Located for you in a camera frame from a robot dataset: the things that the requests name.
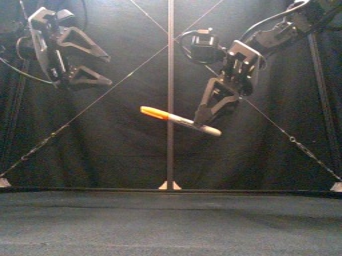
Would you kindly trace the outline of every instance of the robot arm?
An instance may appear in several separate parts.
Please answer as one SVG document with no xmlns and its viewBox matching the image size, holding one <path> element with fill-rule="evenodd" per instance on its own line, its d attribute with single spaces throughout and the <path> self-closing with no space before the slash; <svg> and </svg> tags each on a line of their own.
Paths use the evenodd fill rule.
<svg viewBox="0 0 342 256">
<path fill-rule="evenodd" d="M 220 76 L 212 78 L 208 84 L 194 118 L 197 126 L 208 124 L 228 107 L 234 107 L 241 95 L 253 93 L 266 57 L 322 29 L 341 11 L 341 0 L 297 0 L 284 13 L 257 23 L 229 50 L 220 47 L 218 37 L 212 30 L 184 34 L 182 48 L 184 38 L 193 35 L 192 54 L 186 56 L 194 63 L 224 62 Z M 282 22 L 272 30 L 258 30 L 281 18 Z"/>
<path fill-rule="evenodd" d="M 101 59 L 110 62 L 109 54 L 95 44 L 86 33 L 69 24 L 74 17 L 67 10 L 54 12 L 42 7 L 30 17 L 37 58 L 47 77 L 57 88 L 79 90 L 94 85 L 111 85 L 111 80 L 86 66 L 75 66 L 73 56 Z"/>
</svg>

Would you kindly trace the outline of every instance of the metal rod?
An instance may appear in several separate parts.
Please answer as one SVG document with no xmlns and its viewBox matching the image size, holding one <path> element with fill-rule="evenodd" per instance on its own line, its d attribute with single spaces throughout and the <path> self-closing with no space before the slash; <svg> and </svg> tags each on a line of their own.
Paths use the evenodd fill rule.
<svg viewBox="0 0 342 256">
<path fill-rule="evenodd" d="M 174 0 L 169 0 L 169 93 L 168 110 L 174 113 Z M 168 190 L 174 190 L 174 124 L 168 123 Z"/>
<path fill-rule="evenodd" d="M 341 150 L 340 150 L 339 140 L 337 140 L 337 131 L 336 131 L 335 121 L 333 121 L 332 107 L 331 107 L 329 96 L 328 96 L 328 86 L 325 81 L 316 33 L 309 35 L 309 44 L 310 44 L 310 51 L 312 51 L 314 69 L 316 69 L 316 78 L 317 78 L 318 91 L 321 96 L 321 104 L 322 104 L 322 110 L 324 110 L 324 116 L 325 116 L 327 132 L 328 132 L 328 139 L 329 139 L 329 145 L 332 150 L 335 169 L 340 170 L 341 172 L 342 170 Z"/>
<path fill-rule="evenodd" d="M 21 70 L 29 71 L 30 63 L 25 61 Z M 13 144 L 15 139 L 15 130 L 18 125 L 18 116 L 21 112 L 23 94 L 26 89 L 27 80 L 23 76 L 19 77 L 19 82 L 15 83 L 15 77 L 11 76 L 10 84 L 14 86 L 11 89 L 11 104 L 10 104 L 10 111 L 7 113 L 7 125 L 5 126 L 5 143 L 2 145 L 2 154 L 0 154 L 0 172 L 9 168 L 10 165 L 10 156 L 13 150 Z"/>
</svg>

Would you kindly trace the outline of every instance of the marker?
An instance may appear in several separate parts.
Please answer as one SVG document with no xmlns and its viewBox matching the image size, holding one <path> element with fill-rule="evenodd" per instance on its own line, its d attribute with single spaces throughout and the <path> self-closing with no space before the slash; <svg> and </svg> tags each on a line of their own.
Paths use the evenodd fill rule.
<svg viewBox="0 0 342 256">
<path fill-rule="evenodd" d="M 205 132 L 210 135 L 214 135 L 214 136 L 221 136 L 221 131 L 210 126 L 206 126 L 206 125 L 202 125 L 200 127 L 197 127 L 194 125 L 194 121 L 181 117 L 181 116 L 177 116 L 174 114 L 170 114 L 169 112 L 164 111 L 164 110 L 160 110 L 157 108 L 151 108 L 151 107 L 141 107 L 141 112 L 149 116 L 153 116 L 158 119 L 162 119 L 162 120 L 169 120 L 172 121 L 173 123 L 177 123 L 177 124 L 181 124 L 192 129 L 196 129 L 201 132 Z"/>
</svg>

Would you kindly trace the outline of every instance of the gray mat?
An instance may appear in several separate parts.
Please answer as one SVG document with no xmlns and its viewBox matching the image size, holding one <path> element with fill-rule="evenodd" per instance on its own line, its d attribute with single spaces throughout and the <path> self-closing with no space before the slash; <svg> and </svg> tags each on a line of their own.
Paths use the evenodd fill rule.
<svg viewBox="0 0 342 256">
<path fill-rule="evenodd" d="M 232 194 L 0 194 L 0 255 L 341 255 L 341 202 Z"/>
</svg>

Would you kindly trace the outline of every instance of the black fabric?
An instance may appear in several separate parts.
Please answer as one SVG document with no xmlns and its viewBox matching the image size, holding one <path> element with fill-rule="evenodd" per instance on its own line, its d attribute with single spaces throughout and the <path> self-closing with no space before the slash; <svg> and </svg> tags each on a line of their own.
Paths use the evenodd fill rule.
<svg viewBox="0 0 342 256">
<path fill-rule="evenodd" d="M 176 35 L 213 27 L 221 44 L 230 47 L 246 29 L 284 11 L 290 2 L 222 1 L 190 27 L 216 3 L 176 1 Z M 134 3 L 168 31 L 168 1 L 87 1 L 86 33 L 113 60 L 110 64 L 95 60 L 85 64 L 113 79 L 115 88 L 49 146 L 9 173 L 14 185 L 158 188 L 166 180 L 168 124 L 142 115 L 139 108 L 146 105 L 168 110 L 168 33 Z M 65 1 L 62 6 L 77 14 L 82 27 L 86 24 L 82 3 Z M 217 72 L 221 67 L 213 65 Z M 42 76 L 34 62 L 30 72 Z M 188 61 L 176 43 L 176 114 L 194 118 L 212 77 L 214 74 L 204 66 Z M 15 163 L 107 90 L 99 87 L 59 91 L 30 81 L 9 162 Z M 306 40 L 269 59 L 249 100 L 331 165 Z M 222 130 L 222 137 L 176 126 L 174 171 L 182 188 L 325 190 L 332 187 L 332 176 L 246 101 L 212 125 Z"/>
<path fill-rule="evenodd" d="M 2 255 L 341 255 L 339 199 L 272 194 L 0 195 Z"/>
<path fill-rule="evenodd" d="M 320 34 L 320 49 L 322 57 L 324 72 L 327 74 L 331 108 L 333 111 L 335 125 L 337 130 L 340 148 L 342 145 L 342 32 L 327 30 Z"/>
</svg>

